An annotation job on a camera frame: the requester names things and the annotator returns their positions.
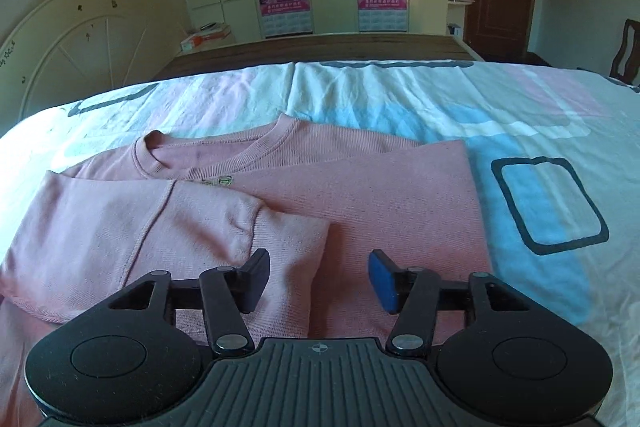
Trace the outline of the cream arched headboard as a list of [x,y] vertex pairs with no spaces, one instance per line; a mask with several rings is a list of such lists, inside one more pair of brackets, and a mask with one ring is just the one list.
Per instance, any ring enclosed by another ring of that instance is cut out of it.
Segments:
[[1,46],[1,132],[45,108],[151,80],[184,30],[163,0],[46,0]]

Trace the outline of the dark wooden chair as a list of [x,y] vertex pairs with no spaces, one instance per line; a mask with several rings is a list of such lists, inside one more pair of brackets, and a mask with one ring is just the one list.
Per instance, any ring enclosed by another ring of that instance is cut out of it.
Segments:
[[632,86],[639,74],[640,66],[640,22],[627,18],[620,40],[620,48],[615,54],[610,77]]

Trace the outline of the dark wooden bed footboard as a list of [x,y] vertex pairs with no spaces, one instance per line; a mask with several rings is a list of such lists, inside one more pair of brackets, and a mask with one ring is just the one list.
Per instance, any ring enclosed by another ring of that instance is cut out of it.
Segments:
[[335,34],[283,37],[238,43],[178,55],[157,80],[225,72],[289,62],[332,61],[477,61],[482,59],[455,36],[392,34]]

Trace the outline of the patterned pastel bed sheet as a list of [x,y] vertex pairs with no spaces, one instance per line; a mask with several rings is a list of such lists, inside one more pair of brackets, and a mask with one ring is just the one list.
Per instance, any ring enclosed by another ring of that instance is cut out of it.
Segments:
[[639,421],[639,92],[584,70],[475,62],[256,66],[52,107],[1,141],[1,265],[48,172],[158,131],[240,133],[288,116],[460,141],[488,270],[592,336],[613,381],[608,426]]

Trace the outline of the pink sweatshirt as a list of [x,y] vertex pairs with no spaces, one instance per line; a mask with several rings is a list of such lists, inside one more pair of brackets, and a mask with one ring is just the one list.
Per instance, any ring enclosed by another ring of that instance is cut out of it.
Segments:
[[490,267],[468,154],[281,116],[201,140],[158,131],[48,172],[1,265],[1,421],[35,426],[32,346],[154,270],[194,279],[270,254],[255,338],[385,337],[367,259],[463,281]]

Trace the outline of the orange white box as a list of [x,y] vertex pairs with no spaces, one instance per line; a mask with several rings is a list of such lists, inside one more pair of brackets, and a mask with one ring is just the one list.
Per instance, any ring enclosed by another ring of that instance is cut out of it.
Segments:
[[183,53],[199,48],[202,44],[224,40],[231,34],[231,27],[226,23],[210,23],[192,32],[180,42]]

